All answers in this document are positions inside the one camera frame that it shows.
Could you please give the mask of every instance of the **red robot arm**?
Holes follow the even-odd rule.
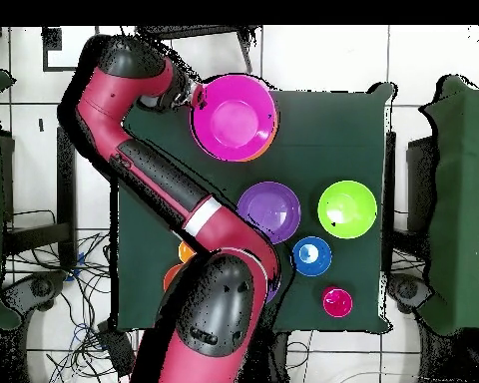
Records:
[[[58,108],[59,122],[82,156],[101,173],[118,177],[196,251],[208,253],[205,261],[189,263],[175,284],[192,288],[157,383],[234,383],[267,285],[279,276],[266,237],[122,127],[141,96],[173,107],[183,100],[195,105],[199,91],[141,39],[97,36],[84,47]]]

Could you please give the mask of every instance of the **small pink bowl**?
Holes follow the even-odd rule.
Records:
[[[351,295],[344,289],[328,286],[322,295],[323,308],[332,317],[345,317],[353,308]]]
[[[202,107],[191,113],[199,146],[210,156],[244,162],[260,156],[273,140],[276,109],[267,87],[249,75],[224,75],[204,86]]]

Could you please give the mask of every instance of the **white tile floor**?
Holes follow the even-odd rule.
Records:
[[[49,52],[49,65],[74,67],[94,27],[62,27],[62,31],[62,51]],[[120,33],[120,28],[100,27],[100,32]],[[377,82],[397,85],[391,115],[397,134],[395,208],[407,211],[406,146],[431,134],[417,107],[432,100],[436,82],[443,75],[460,73],[479,86],[479,27],[264,26],[256,39],[250,50],[253,72],[281,89],[360,92]],[[174,40],[172,45],[203,78],[245,70],[235,34]],[[72,72],[43,72],[41,29],[31,27],[4,29],[0,68],[9,70],[16,79],[10,92],[0,95],[1,125],[16,139],[15,211],[56,211],[55,111]],[[44,123],[43,132],[39,119]],[[79,236],[106,231],[108,185],[81,158],[77,159],[77,185]],[[49,223],[50,219],[47,213],[30,214],[17,216],[15,223],[30,226]],[[396,227],[406,226],[404,214],[396,214],[395,219]],[[86,245],[82,245],[81,251],[85,250]],[[106,264],[101,249],[92,259]],[[15,270],[19,269],[26,271],[25,264],[16,261]],[[98,288],[107,291],[107,283],[100,280]],[[78,288],[67,282],[63,293],[75,318],[82,321]],[[94,293],[93,304],[97,319],[108,316],[109,295]],[[32,321],[28,348],[33,383],[47,383],[54,369],[45,351],[51,351],[58,361],[69,346],[73,325],[68,312],[68,305],[59,297],[54,308],[36,313]],[[399,313],[389,298],[386,315],[393,330],[384,335],[313,332],[309,342],[309,332],[293,332],[290,341],[309,345],[311,352],[307,362],[289,370],[292,383],[413,383],[420,351],[416,323],[411,316]],[[137,346],[137,337],[133,344]],[[288,365],[304,360],[302,351],[302,345],[292,344]]]

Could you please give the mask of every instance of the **lime green bowl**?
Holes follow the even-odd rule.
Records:
[[[319,199],[317,216],[324,229],[341,239],[364,235],[376,220],[376,198],[368,187],[341,181],[328,187]]]

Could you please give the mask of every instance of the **purple bowl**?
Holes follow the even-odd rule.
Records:
[[[301,209],[297,196],[288,187],[264,182],[244,192],[238,201],[238,214],[277,244],[294,235]]]

